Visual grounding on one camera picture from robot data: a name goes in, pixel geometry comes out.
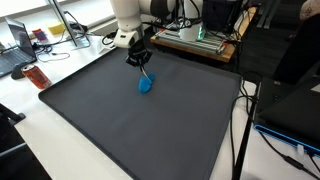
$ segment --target blue object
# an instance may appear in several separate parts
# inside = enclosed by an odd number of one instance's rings
[[[138,89],[139,89],[139,92],[142,94],[145,94],[151,90],[153,81],[155,79],[155,75],[153,73],[150,73],[148,77],[151,81],[147,77],[140,78]]]

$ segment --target black mat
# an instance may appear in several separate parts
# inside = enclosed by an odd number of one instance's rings
[[[239,76],[154,52],[146,70],[156,80],[143,95],[126,54],[114,50],[39,98],[134,179],[209,179]]]

